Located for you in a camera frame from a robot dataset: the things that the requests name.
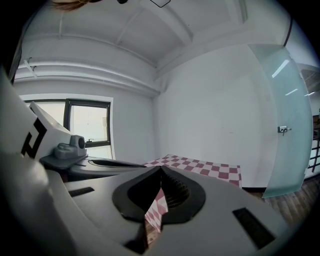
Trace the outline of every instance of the glass door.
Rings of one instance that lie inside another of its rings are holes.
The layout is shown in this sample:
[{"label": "glass door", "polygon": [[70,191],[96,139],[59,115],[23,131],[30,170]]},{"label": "glass door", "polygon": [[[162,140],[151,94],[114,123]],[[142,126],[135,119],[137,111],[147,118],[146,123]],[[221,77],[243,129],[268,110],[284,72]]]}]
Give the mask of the glass door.
[{"label": "glass door", "polygon": [[287,49],[281,45],[251,44],[274,96],[278,145],[273,171],[263,195],[274,197],[298,191],[304,181],[312,146],[312,114],[307,87]]}]

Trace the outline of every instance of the checkered paper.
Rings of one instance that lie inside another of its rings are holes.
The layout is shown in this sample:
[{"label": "checkered paper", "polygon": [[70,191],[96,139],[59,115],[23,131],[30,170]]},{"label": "checkered paper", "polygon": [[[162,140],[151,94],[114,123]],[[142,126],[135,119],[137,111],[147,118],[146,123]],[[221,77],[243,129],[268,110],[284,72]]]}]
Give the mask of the checkered paper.
[{"label": "checkered paper", "polygon": [[[200,161],[172,154],[168,154],[165,157],[157,160],[149,161],[144,165],[146,167],[175,167],[181,170],[214,177],[219,180],[232,183],[240,188],[242,187],[240,165]],[[166,203],[164,192],[162,189],[160,189],[148,212],[145,214],[145,218],[158,232],[160,232],[161,217],[166,212],[168,212],[168,206]]]}]

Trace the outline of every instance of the window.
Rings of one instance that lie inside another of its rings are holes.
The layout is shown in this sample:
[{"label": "window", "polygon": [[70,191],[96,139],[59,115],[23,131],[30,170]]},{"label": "window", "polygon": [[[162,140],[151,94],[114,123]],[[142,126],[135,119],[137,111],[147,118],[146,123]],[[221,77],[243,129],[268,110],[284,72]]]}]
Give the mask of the window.
[{"label": "window", "polygon": [[[33,100],[40,108],[52,116],[60,125],[64,126],[64,113],[65,113],[65,100]],[[32,100],[26,101],[27,107],[29,107]]]},{"label": "window", "polygon": [[113,159],[109,102],[78,99],[47,99],[34,102],[72,134],[83,136],[89,156]]}]

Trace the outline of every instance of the white ceiling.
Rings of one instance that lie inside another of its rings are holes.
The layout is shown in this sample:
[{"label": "white ceiling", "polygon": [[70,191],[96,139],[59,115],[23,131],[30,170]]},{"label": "white ceiling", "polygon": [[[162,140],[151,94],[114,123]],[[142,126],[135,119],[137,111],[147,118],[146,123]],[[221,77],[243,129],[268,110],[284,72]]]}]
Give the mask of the white ceiling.
[{"label": "white ceiling", "polygon": [[230,24],[235,20],[235,11],[241,16],[240,2],[171,0],[159,8],[149,0],[128,0],[126,4],[103,0],[71,12],[45,6],[30,24],[25,38],[95,39],[129,50],[157,67],[164,56],[191,44],[195,34]]}]

